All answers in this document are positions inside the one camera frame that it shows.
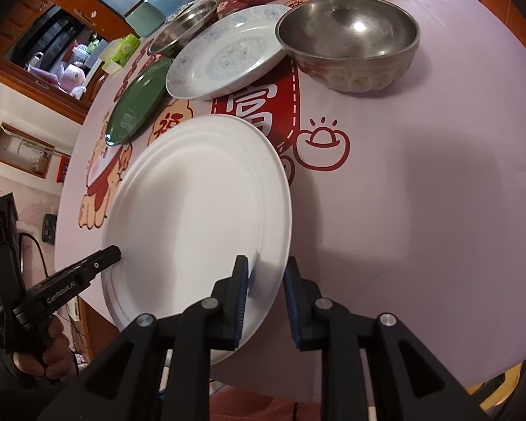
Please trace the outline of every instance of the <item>blue patterned plate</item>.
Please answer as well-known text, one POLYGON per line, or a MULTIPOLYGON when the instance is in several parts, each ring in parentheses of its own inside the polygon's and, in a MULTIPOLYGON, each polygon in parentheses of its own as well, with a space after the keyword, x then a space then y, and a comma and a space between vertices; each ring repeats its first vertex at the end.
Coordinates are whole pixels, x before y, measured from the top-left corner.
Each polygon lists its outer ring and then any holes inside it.
POLYGON ((186 100, 218 98, 267 74, 285 56, 275 26, 289 10, 276 4, 253 6, 211 25, 171 64, 169 94, 186 100))

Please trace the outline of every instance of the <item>green plate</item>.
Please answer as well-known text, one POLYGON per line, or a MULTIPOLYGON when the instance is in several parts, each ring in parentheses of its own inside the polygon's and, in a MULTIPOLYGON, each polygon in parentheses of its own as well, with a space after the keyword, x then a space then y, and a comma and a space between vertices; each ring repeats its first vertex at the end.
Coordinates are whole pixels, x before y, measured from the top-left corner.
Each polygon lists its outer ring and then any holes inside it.
POLYGON ((160 58, 132 81, 111 113, 105 142, 124 144, 148 120, 166 92, 166 74, 171 60, 160 58))

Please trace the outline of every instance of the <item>shelf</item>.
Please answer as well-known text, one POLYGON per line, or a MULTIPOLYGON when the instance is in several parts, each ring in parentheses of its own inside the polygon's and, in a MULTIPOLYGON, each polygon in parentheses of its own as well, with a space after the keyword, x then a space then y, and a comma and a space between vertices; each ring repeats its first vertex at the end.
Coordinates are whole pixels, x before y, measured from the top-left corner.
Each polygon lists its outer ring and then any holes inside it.
POLYGON ((0 163, 44 179, 54 146, 6 123, 0 126, 0 163))

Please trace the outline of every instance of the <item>stainless steel bowl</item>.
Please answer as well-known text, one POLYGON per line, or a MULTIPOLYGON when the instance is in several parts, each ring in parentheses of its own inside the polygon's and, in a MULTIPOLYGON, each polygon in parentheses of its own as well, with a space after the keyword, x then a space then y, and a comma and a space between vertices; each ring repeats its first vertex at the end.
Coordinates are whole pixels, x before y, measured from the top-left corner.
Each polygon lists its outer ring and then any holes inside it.
POLYGON ((150 45, 150 55, 175 57, 195 36, 218 20, 218 1, 208 0, 185 9, 169 22, 150 45))
POLYGON ((300 70, 345 92, 400 78, 420 38, 417 21, 384 0, 310 0, 283 15, 275 34, 300 70))

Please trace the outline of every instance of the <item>hand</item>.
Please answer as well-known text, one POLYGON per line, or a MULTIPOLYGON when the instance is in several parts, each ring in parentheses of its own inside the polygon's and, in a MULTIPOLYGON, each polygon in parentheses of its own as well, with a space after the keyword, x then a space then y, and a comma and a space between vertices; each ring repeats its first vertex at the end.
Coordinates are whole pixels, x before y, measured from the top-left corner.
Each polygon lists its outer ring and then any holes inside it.
POLYGON ((51 323, 49 323, 49 336, 52 337, 52 345, 43 353, 43 362, 46 369, 37 362, 37 360, 29 353, 13 354, 14 365, 21 371, 34 377, 46 377, 54 380, 59 378, 62 382, 67 382, 76 377, 76 364, 72 352, 68 348, 68 337, 62 331, 65 326, 60 319, 53 315, 51 323))

